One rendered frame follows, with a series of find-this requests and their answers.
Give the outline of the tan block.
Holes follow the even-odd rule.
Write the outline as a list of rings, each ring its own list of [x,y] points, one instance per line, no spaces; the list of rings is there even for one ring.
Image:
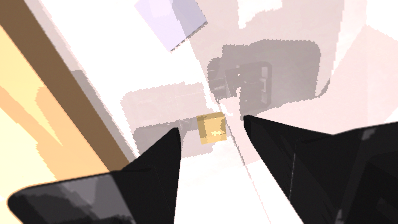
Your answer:
[[[225,116],[222,112],[197,117],[201,145],[227,140]]]

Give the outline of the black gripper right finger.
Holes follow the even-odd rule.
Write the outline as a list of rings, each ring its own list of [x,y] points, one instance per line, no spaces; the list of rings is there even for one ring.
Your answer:
[[[243,124],[303,224],[345,224],[369,158],[398,151],[398,121],[336,134],[252,115]]]

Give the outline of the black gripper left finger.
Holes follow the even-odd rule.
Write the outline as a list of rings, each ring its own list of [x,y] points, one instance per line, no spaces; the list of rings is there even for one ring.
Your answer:
[[[75,224],[118,217],[123,224],[174,224],[181,137],[172,128],[121,170],[39,183],[7,198],[21,224]]]

